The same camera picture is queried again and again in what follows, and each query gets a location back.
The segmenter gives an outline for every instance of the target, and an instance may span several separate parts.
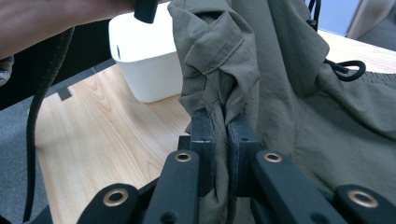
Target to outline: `drawstring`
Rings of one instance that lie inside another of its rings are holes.
[[[306,22],[308,23],[308,25],[310,25],[317,32],[321,0],[311,0],[309,2],[308,8],[311,13],[312,13],[312,10],[314,9],[314,5],[315,5],[314,18],[312,20],[307,20]],[[326,59],[324,62],[327,63],[332,68],[332,71],[335,73],[335,75],[338,77],[338,79],[341,81],[344,81],[344,82],[354,81],[354,80],[360,78],[366,72],[366,64],[364,64],[364,62],[362,62],[362,61],[349,61],[349,62],[343,62],[343,63],[334,63],[334,62]],[[356,73],[354,73],[348,77],[341,75],[340,73],[343,73],[343,74],[349,73],[349,69],[346,68],[349,66],[357,66],[357,67],[359,67],[359,70]]]
[[[332,71],[335,73],[335,75],[338,77],[338,79],[340,79],[341,81],[344,81],[344,82],[355,81],[356,79],[363,76],[363,74],[366,72],[366,64],[361,61],[349,61],[349,62],[343,62],[343,63],[334,63],[334,62],[326,59],[324,62],[327,63],[332,68]],[[341,72],[343,74],[347,74],[349,72],[349,69],[347,69],[346,67],[349,67],[349,66],[358,66],[359,70],[356,73],[354,73],[348,77],[339,74],[339,72]]]
[[[314,19],[307,20],[306,22],[314,28],[315,31],[318,31],[318,24],[319,24],[319,14],[320,14],[320,7],[321,7],[321,0],[311,0],[309,2],[309,11],[312,13],[312,9],[314,9],[315,5],[315,12],[314,12]]]

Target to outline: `black cord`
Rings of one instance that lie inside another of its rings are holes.
[[[308,20],[308,24],[314,28],[315,31],[318,30],[318,25],[319,25],[319,15],[320,15],[320,8],[321,8],[321,0],[311,0],[309,2],[309,11],[312,13],[312,10],[314,9],[315,5],[315,12],[314,12],[314,18],[312,20]]]
[[[338,77],[338,79],[340,79],[341,81],[344,81],[344,82],[355,81],[356,79],[363,76],[364,73],[366,72],[366,64],[361,61],[349,61],[349,62],[343,62],[343,63],[334,63],[334,62],[326,59],[325,63],[327,63],[332,68],[332,71],[335,73],[335,75]],[[339,74],[339,72],[341,72],[343,74],[347,74],[349,72],[349,69],[347,69],[346,67],[349,67],[349,66],[357,66],[357,67],[359,67],[359,70],[356,73],[354,73],[348,77]]]
[[[59,40],[52,60],[49,63],[46,75],[42,77],[30,105],[29,116],[26,126],[26,156],[27,156],[27,195],[26,205],[23,215],[23,222],[29,221],[32,214],[33,200],[35,197],[35,123],[47,91],[53,80],[58,75],[59,69],[64,62],[64,57],[69,48],[70,41],[74,33],[74,27],[64,31]]]

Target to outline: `black plastic bracket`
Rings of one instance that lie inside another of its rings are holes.
[[[169,154],[143,223],[197,223],[198,181],[198,154],[190,150]]]
[[[262,149],[259,139],[250,128],[248,120],[238,115],[227,126],[230,144],[230,193],[232,197],[249,197],[250,164]]]
[[[199,196],[204,197],[213,189],[215,179],[215,134],[213,124],[205,108],[195,110],[191,115],[191,150],[198,153],[200,164]]]
[[[280,152],[258,152],[252,171],[280,223],[347,223]]]

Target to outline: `human arm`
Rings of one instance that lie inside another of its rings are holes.
[[[132,0],[0,0],[0,59],[76,25],[132,11]]]

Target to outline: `gray floor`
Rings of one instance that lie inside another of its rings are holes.
[[[393,7],[388,17],[363,35],[359,41],[396,51],[396,7]],[[69,86],[89,77],[113,63],[112,60],[106,61],[69,78],[52,87],[49,94],[55,93],[62,86]],[[29,98],[0,111],[0,215],[12,223],[21,223],[24,208],[26,191],[25,125],[31,101],[32,98]],[[32,217],[38,215],[48,204],[39,170],[37,170],[36,182]]]

